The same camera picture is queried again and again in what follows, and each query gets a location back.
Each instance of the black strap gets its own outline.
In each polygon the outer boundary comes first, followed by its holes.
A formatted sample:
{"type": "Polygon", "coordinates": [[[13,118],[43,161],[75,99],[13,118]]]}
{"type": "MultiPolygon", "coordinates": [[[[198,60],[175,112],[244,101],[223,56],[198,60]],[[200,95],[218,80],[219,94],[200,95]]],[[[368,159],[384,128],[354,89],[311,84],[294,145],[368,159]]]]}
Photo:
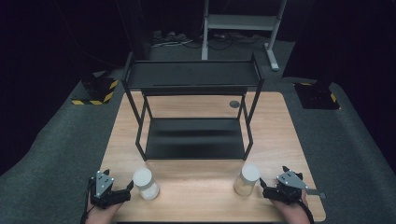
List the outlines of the black strap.
{"type": "Polygon", "coordinates": [[[299,204],[305,211],[306,215],[308,216],[308,220],[309,223],[314,224],[314,217],[312,216],[311,211],[309,210],[309,208],[305,205],[305,203],[303,203],[302,201],[298,201],[297,204],[299,204]]]}

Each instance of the bottle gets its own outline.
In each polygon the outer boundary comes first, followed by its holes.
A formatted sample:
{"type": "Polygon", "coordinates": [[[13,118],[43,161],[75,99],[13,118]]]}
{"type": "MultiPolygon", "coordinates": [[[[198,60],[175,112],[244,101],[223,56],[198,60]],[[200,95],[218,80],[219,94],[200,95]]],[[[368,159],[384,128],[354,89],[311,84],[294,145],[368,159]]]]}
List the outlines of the bottle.
{"type": "Polygon", "coordinates": [[[236,178],[233,188],[239,195],[250,195],[259,178],[259,168],[254,164],[245,164],[244,167],[242,167],[241,174],[236,178]]]}
{"type": "Polygon", "coordinates": [[[140,196],[144,200],[153,200],[160,192],[160,188],[155,183],[152,173],[148,168],[140,168],[134,172],[134,184],[139,189],[140,196]]]}

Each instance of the shelf bottom tier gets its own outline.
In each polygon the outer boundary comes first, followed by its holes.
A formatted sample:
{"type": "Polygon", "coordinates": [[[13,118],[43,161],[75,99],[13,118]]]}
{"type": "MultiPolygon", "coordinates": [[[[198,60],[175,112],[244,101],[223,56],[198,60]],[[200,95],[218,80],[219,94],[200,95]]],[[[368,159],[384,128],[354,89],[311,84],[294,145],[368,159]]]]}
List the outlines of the shelf bottom tier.
{"type": "Polygon", "coordinates": [[[149,160],[242,160],[245,155],[239,119],[153,119],[149,160]]]}

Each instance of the transparent container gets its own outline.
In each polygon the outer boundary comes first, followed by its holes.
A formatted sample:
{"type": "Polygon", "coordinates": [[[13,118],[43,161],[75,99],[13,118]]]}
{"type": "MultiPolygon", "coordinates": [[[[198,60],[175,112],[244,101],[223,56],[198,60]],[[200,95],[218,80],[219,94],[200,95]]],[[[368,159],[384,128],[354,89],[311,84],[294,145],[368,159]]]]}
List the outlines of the transparent container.
{"type": "Polygon", "coordinates": [[[236,193],[242,196],[248,196],[254,189],[254,185],[260,178],[260,170],[254,164],[245,164],[242,167],[241,174],[233,183],[236,193]]]}
{"type": "Polygon", "coordinates": [[[152,173],[148,168],[140,168],[134,172],[134,184],[144,200],[153,200],[160,192],[160,188],[155,183],[152,173]]]}

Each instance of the gray carpet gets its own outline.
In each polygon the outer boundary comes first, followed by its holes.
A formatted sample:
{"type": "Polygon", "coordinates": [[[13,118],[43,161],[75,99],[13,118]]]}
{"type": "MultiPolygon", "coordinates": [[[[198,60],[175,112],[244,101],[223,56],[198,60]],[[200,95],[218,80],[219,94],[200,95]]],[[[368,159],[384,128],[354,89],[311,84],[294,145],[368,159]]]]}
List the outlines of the gray carpet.
{"type": "MultiPolygon", "coordinates": [[[[223,43],[210,43],[221,47],[223,43]]],[[[262,43],[209,50],[209,59],[248,59],[264,64],[264,91],[282,92],[319,190],[327,199],[323,223],[396,223],[396,178],[343,90],[331,85],[341,110],[305,110],[281,78],[293,43],[276,41],[280,71],[267,65],[262,43]]],[[[199,60],[200,49],[152,49],[151,60],[199,60]]],[[[112,73],[119,78],[121,70],[112,73]]],[[[71,105],[67,99],[39,133],[29,153],[0,176],[0,223],[78,223],[87,179],[100,167],[117,116],[119,84],[107,105],[71,105]]]]}

